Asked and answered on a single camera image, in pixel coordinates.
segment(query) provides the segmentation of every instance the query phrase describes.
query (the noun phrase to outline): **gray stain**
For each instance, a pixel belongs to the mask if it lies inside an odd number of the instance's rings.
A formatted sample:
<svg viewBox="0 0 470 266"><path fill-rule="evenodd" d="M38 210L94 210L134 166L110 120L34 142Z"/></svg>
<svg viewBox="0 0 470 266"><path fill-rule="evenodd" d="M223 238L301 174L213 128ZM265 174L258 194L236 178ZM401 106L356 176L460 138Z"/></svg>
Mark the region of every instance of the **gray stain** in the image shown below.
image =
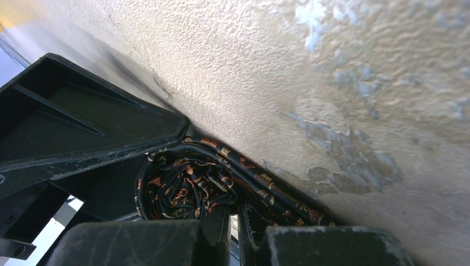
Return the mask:
<svg viewBox="0 0 470 266"><path fill-rule="evenodd" d="M363 194L381 191L384 185L403 180L393 158L374 150L364 132L349 130L343 134L325 122L308 122L296 114L284 114L295 120L304 130L305 137L322 147L340 169L330 171L312 166L307 169L311 181L328 182L341 192Z"/></svg>

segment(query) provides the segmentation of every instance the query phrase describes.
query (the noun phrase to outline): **textured wall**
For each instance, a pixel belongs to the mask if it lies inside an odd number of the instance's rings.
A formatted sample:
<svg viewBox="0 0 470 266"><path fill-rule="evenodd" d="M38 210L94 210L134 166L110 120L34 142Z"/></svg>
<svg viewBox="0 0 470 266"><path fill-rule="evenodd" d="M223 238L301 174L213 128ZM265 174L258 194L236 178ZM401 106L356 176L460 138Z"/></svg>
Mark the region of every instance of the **textured wall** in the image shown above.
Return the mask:
<svg viewBox="0 0 470 266"><path fill-rule="evenodd" d="M157 94L420 261L470 260L470 1L0 2L29 60Z"/></svg>

